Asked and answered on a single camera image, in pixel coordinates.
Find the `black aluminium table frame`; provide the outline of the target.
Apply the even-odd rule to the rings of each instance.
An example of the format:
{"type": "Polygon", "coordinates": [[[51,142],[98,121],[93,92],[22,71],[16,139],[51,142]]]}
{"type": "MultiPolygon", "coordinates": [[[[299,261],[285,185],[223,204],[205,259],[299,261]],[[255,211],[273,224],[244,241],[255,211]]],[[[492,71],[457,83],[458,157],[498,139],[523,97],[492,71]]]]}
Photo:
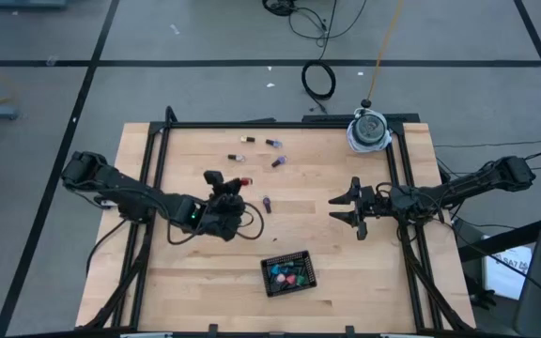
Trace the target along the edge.
{"type": "Polygon", "coordinates": [[[250,177],[243,197],[272,212],[246,228],[242,238],[187,238],[163,221],[150,226],[152,244],[146,273],[128,290],[114,322],[140,330],[220,332],[411,332],[446,328],[422,285],[410,280],[397,223],[369,219],[368,235],[333,219],[328,201],[348,188],[352,177],[364,185],[396,178],[418,186],[440,183],[436,154],[424,123],[404,122],[391,152],[357,154],[346,140],[345,124],[298,122],[230,123],[224,126],[177,123],[167,149],[154,124],[125,125],[116,167],[137,176],[146,144],[164,158],[161,174],[149,183],[169,192],[208,194],[207,169],[228,178],[250,177]],[[255,143],[242,143],[242,135],[255,143]],[[278,140],[275,148],[265,143],[278,140]],[[245,161],[231,161],[240,154],[245,161]],[[286,163],[271,164],[280,156],[286,163]],[[308,251],[317,286],[269,298],[260,262],[308,251]]]}

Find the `black diagonal beam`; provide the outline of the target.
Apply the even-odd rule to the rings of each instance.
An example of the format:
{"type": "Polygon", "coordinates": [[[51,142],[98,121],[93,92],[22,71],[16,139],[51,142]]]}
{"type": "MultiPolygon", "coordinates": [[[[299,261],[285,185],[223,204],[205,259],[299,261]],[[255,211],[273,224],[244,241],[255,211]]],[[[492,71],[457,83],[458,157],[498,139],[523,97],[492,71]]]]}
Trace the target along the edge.
{"type": "Polygon", "coordinates": [[[520,228],[501,233],[486,239],[468,243],[458,249],[462,262],[497,254],[507,249],[537,242],[541,233],[541,221],[529,223],[520,228]]]}

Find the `white printed box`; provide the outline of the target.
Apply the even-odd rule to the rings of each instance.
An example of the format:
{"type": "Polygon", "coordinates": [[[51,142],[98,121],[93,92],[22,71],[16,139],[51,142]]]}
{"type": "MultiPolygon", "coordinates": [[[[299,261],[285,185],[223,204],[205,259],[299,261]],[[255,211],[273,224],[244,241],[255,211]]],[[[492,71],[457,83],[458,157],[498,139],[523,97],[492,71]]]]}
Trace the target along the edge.
{"type": "Polygon", "coordinates": [[[493,256],[502,260],[502,263],[492,257],[483,258],[483,288],[493,290],[499,297],[519,300],[525,278],[506,266],[526,274],[532,260],[532,250],[529,247],[520,246],[495,253],[493,256]]]}

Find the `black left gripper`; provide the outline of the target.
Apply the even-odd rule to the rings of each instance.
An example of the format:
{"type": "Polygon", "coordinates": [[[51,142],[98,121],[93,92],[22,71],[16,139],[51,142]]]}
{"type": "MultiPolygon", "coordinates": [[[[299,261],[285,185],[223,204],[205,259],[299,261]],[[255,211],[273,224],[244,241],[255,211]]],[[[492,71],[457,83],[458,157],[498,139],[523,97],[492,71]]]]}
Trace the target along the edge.
{"type": "Polygon", "coordinates": [[[229,241],[237,234],[245,211],[245,202],[240,196],[241,180],[224,181],[219,171],[206,171],[204,179],[212,186],[212,194],[201,222],[203,233],[229,241]]]}

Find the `black slotted plastic basket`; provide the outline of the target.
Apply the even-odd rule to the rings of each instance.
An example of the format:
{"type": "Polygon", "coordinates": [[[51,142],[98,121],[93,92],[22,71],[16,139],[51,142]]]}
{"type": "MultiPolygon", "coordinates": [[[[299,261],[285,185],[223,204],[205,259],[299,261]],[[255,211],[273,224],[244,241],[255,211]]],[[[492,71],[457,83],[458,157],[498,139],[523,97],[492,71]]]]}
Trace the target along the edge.
{"type": "Polygon", "coordinates": [[[269,298],[282,296],[289,293],[300,292],[309,288],[317,286],[317,278],[314,272],[311,256],[308,251],[301,251],[296,253],[289,253],[273,258],[264,259],[260,262],[262,278],[265,286],[266,295],[269,298]],[[294,267],[284,267],[284,263],[293,261],[294,267]],[[271,267],[278,265],[280,267],[280,273],[286,277],[289,275],[295,275],[306,278],[306,282],[303,285],[288,284],[286,281],[282,283],[276,282],[276,277],[279,275],[271,274],[271,267]]]}

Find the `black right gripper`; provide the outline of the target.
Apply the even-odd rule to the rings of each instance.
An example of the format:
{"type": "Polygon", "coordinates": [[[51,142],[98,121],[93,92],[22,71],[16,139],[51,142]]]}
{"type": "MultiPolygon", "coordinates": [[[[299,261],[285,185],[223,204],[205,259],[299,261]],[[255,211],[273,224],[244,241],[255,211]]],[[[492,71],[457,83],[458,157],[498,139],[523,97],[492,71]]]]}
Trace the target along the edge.
{"type": "Polygon", "coordinates": [[[329,215],[353,225],[356,228],[357,240],[364,240],[367,236],[367,225],[364,221],[366,217],[381,218],[395,215],[391,197],[375,192],[372,186],[363,187],[358,177],[352,178],[352,187],[347,192],[328,201],[330,205],[349,205],[352,202],[354,211],[333,211],[329,215]]]}

